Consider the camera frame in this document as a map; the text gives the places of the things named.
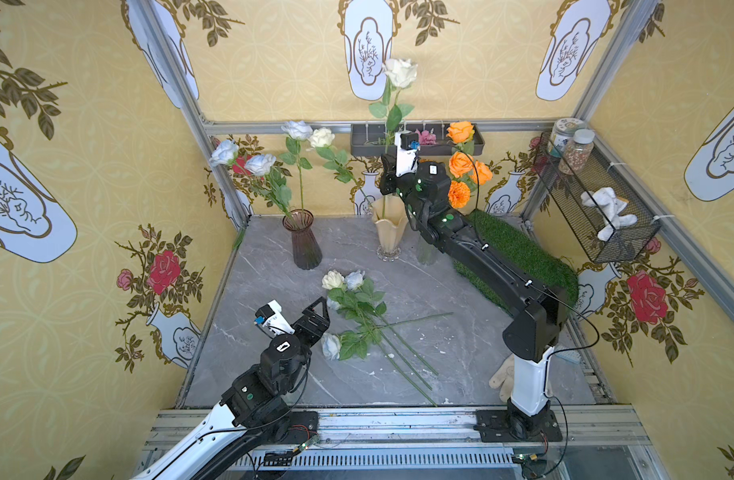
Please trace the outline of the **white rose top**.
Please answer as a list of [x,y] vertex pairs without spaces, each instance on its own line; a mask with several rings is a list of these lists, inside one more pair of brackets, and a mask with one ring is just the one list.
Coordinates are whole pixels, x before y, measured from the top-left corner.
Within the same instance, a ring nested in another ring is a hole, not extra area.
[[336,304],[336,312],[357,326],[338,335],[340,359],[354,356],[365,359],[369,349],[375,346],[411,384],[415,380],[425,382],[420,368],[429,375],[438,375],[438,370],[399,332],[403,325],[430,320],[430,317],[391,323],[387,318],[385,296],[386,293],[379,290],[364,271],[341,276],[340,283],[329,290],[328,299]]

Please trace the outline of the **small orange marigold stem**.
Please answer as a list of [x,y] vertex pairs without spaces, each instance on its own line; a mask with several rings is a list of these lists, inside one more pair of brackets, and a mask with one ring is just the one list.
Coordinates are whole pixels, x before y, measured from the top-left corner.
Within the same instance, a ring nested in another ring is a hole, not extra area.
[[465,207],[471,198],[471,188],[465,181],[453,180],[448,190],[448,201],[452,208]]

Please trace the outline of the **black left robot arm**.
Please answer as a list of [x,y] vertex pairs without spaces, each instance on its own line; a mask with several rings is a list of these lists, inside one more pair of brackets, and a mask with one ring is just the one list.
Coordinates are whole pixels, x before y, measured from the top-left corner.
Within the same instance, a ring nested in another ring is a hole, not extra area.
[[295,407],[285,396],[305,392],[314,346],[330,326],[327,300],[317,298],[292,323],[272,300],[256,311],[254,324],[269,337],[259,361],[138,479],[216,479],[255,448],[284,436]]

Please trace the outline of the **orange rose stem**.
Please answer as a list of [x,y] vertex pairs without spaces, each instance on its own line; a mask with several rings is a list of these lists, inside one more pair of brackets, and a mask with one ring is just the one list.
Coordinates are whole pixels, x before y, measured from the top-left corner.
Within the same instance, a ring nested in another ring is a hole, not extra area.
[[456,151],[449,160],[449,171],[456,180],[463,179],[467,175],[471,175],[474,170],[475,163],[473,159],[460,151]]
[[447,128],[447,137],[457,151],[467,155],[474,155],[475,128],[469,121],[453,122]]
[[471,170],[468,172],[466,181],[473,194],[476,194],[479,188],[493,178],[491,169],[484,163],[475,161]]

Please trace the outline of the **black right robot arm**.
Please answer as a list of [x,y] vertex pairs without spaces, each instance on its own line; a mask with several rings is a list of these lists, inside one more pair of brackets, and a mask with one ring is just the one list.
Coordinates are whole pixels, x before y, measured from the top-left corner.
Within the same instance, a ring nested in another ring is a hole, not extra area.
[[398,195],[411,228],[472,271],[504,302],[512,318],[502,338],[514,356],[514,386],[504,413],[478,417],[475,428],[482,440],[560,440],[546,387],[570,308],[565,290],[519,270],[479,238],[474,225],[448,201],[451,180],[443,164],[415,162],[407,167],[394,154],[382,155],[381,161],[382,194]]

